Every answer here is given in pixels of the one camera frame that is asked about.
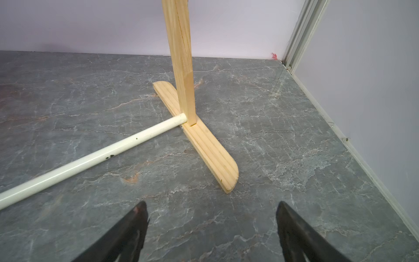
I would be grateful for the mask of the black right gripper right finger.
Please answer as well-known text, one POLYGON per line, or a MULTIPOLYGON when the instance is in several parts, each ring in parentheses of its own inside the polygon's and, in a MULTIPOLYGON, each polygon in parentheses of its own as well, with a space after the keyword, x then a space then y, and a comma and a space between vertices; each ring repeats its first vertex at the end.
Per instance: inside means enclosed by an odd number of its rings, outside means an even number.
POLYGON ((286 262, 348 262, 286 202, 276 211, 279 242, 286 262))

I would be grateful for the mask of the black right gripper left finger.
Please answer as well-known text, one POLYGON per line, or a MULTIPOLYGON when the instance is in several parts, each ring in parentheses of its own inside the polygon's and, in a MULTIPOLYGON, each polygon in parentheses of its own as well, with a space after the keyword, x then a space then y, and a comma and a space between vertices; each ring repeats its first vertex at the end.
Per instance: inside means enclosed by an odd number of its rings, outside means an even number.
POLYGON ((147 204, 141 201, 74 261, 137 262, 148 224, 147 204))

